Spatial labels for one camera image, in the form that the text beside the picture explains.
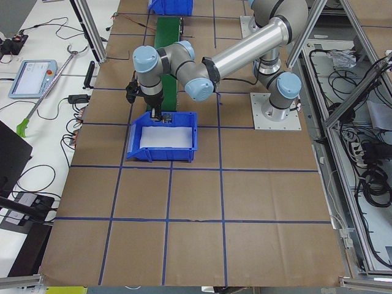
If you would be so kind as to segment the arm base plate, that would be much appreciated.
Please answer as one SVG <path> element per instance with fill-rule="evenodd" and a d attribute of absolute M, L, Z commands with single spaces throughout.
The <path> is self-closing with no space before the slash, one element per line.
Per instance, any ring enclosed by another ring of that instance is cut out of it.
<path fill-rule="evenodd" d="M 254 16 L 240 16 L 240 25 L 242 38 L 246 38 L 260 29 Z"/>
<path fill-rule="evenodd" d="M 274 108 L 270 103 L 270 93 L 250 93 L 252 116 L 255 130 L 301 131 L 297 110 L 291 111 L 294 101 L 286 110 Z"/>

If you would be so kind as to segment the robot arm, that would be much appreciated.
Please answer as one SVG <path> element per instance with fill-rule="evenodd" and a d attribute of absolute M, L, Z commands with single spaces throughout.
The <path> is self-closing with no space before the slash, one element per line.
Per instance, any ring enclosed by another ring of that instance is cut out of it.
<path fill-rule="evenodd" d="M 281 69 L 279 48 L 292 43 L 303 32 L 308 18 L 306 1 L 250 1 L 257 29 L 235 45 L 213 57 L 195 62 L 188 41 L 175 42 L 155 49 L 140 46 L 133 52 L 137 76 L 126 88 L 126 99 L 134 103 L 143 97 L 152 108 L 152 118 L 162 118 L 164 90 L 162 76 L 172 75 L 196 102 L 216 92 L 219 82 L 244 66 L 254 63 L 254 75 L 270 92 L 262 106 L 271 121 L 284 120 L 301 91 L 300 78 Z"/>

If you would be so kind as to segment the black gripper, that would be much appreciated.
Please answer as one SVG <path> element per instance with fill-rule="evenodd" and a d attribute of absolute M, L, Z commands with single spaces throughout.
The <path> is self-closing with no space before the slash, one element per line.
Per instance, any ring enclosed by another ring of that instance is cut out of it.
<path fill-rule="evenodd" d="M 151 119 L 162 120 L 162 102 L 164 101 L 164 91 L 161 89 L 157 94 L 146 94 L 141 90 L 138 81 L 133 79 L 126 87 L 126 99 L 133 104 L 136 97 L 143 97 L 145 102 L 152 108 Z"/>

